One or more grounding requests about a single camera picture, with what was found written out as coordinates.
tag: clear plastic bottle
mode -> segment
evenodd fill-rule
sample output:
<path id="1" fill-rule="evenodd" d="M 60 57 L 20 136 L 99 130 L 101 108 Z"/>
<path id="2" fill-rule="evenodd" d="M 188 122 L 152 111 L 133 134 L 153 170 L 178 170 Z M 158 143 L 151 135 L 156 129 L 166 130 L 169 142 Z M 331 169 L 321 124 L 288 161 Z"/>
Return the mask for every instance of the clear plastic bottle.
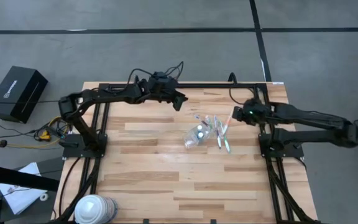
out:
<path id="1" fill-rule="evenodd" d="M 190 131 L 188 131 L 183 137 L 186 148 L 189 149 L 193 146 L 200 145 L 201 143 L 203 143 L 205 140 L 209 138 L 209 135 L 211 133 L 212 131 L 210 130 L 210 128 L 204 123 L 195 126 Z"/>

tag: black box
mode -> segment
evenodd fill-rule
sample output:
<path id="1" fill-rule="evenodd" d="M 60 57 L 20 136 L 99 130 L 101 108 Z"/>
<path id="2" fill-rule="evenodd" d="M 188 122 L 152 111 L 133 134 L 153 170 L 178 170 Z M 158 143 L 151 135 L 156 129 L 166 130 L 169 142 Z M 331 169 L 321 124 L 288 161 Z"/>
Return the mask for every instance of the black box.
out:
<path id="1" fill-rule="evenodd" d="M 26 123 L 47 83 L 36 69 L 12 66 L 0 84 L 0 118 Z"/>

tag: white cup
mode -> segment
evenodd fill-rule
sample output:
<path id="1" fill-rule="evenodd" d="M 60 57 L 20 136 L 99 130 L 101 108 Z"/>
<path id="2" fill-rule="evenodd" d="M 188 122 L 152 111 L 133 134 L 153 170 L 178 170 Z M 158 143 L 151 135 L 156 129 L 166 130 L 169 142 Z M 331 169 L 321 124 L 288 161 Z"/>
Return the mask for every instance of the white cup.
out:
<path id="1" fill-rule="evenodd" d="M 78 224 L 108 223 L 117 215 L 117 203 L 109 197 L 87 195 L 76 204 L 74 215 Z"/>

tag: wooden tabletop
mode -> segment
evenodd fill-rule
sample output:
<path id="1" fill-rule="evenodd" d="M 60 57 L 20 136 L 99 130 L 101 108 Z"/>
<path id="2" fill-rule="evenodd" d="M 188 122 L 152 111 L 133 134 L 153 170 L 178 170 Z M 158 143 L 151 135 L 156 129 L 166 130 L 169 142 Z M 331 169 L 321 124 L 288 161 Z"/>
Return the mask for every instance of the wooden tabletop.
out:
<path id="1" fill-rule="evenodd" d="M 85 88 L 99 82 L 86 82 Z M 285 86 L 267 83 L 270 101 L 288 103 Z M 111 103 L 106 133 L 108 146 L 101 161 L 97 194 L 114 198 L 119 211 L 115 223 L 275 223 L 265 160 L 260 155 L 259 128 L 232 119 L 227 131 L 231 154 L 216 140 L 191 149 L 183 135 L 201 117 L 216 114 L 226 120 L 236 105 L 228 89 L 183 88 L 189 98 L 180 111 L 172 104 L 146 101 L 141 105 Z M 252 98 L 247 89 L 233 89 L 237 101 Z M 94 108 L 83 116 L 90 125 Z M 103 106 L 100 109 L 99 124 Z M 293 125 L 282 126 L 294 130 Z M 75 159 L 65 162 L 58 195 Z M 78 192 L 84 159 L 70 174 L 63 210 Z M 288 188 L 300 207 L 317 219 L 305 168 L 284 160 Z M 283 218 L 286 217 L 281 194 Z"/>

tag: white paper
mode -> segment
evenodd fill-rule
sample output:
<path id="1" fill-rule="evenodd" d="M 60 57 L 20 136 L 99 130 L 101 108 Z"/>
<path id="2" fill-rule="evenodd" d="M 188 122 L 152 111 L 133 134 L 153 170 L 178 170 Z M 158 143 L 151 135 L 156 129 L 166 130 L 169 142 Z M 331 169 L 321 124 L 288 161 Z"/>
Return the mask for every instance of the white paper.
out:
<path id="1" fill-rule="evenodd" d="M 25 172 L 28 174 L 35 174 L 41 176 L 39 174 L 38 166 L 36 162 L 32 162 L 29 165 L 23 167 L 19 172 Z M 5 196 L 7 203 L 12 209 L 13 214 L 18 215 L 23 210 L 25 210 L 28 206 L 30 206 L 35 200 L 37 200 L 46 190 L 38 190 L 38 189 L 29 189 L 27 187 L 20 187 L 11 184 L 0 184 L 0 191 L 3 195 L 6 195 L 10 192 L 13 192 L 9 195 Z"/>

